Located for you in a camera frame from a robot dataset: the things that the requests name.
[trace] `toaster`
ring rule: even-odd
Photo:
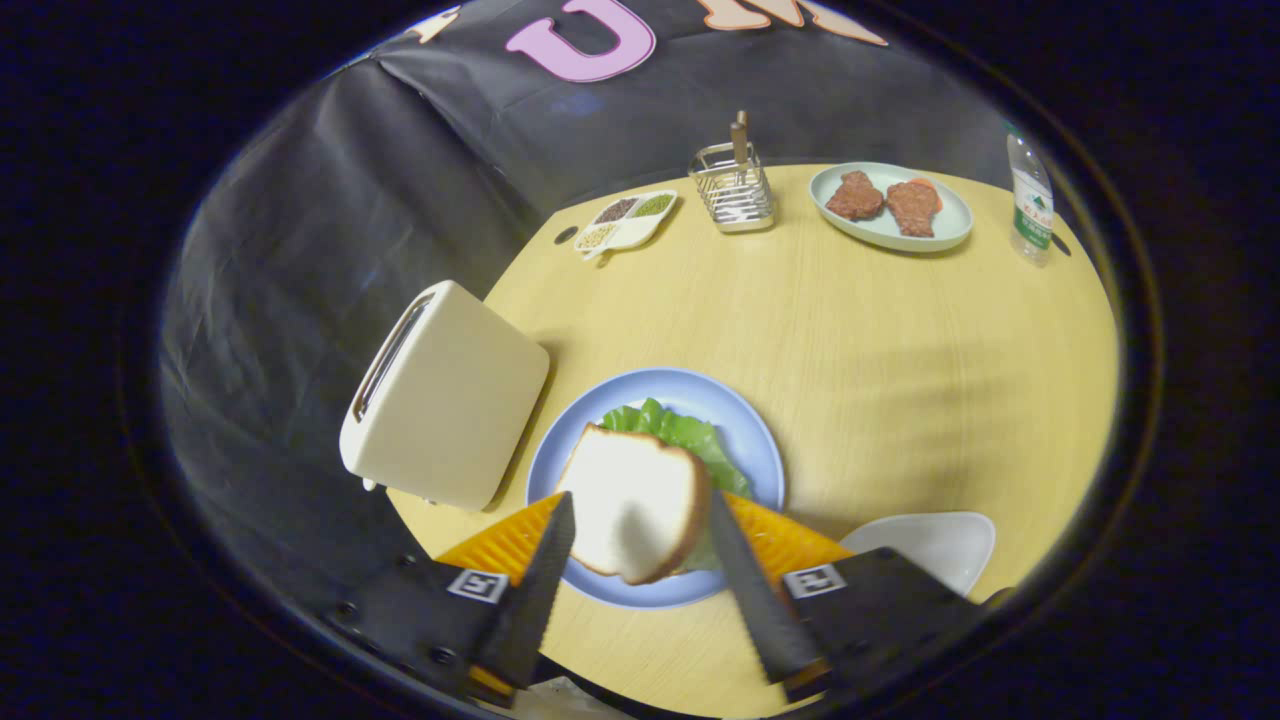
[[[431,502],[494,497],[547,382],[547,350],[453,281],[404,309],[342,423],[347,470]]]

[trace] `bread slice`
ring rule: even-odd
[[[671,574],[694,550],[712,483],[687,450],[588,424],[556,486],[561,491],[573,493],[573,559],[643,585]]]

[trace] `wooden table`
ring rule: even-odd
[[[1115,320],[1075,236],[1034,268],[1009,245],[1010,193],[948,176],[973,234],[941,256],[881,250],[818,214],[809,178],[768,168],[777,224],[716,231],[689,179],[643,249],[603,266],[554,237],[623,195],[552,215],[485,302],[552,355],[552,372],[486,512],[392,492],[429,553],[524,507],[552,421],[591,386],[675,365],[740,392],[782,451],[786,514],[841,538],[900,512],[974,510],[997,544],[970,593],[1019,583],[1075,512],[1116,401]],[[562,585],[543,642],[552,660],[658,707],[756,717],[786,707],[767,685],[726,591],[667,611],[611,607]]]

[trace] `water bottle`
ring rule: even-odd
[[[1009,137],[1009,169],[1014,174],[1014,250],[1036,266],[1048,263],[1048,243],[1053,237],[1053,190],[1048,173],[1018,128],[1005,123]]]

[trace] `spice tray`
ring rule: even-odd
[[[573,241],[573,250],[584,252],[584,260],[590,260],[605,250],[644,245],[676,206],[677,196],[675,190],[658,190],[614,200],[582,228]]]

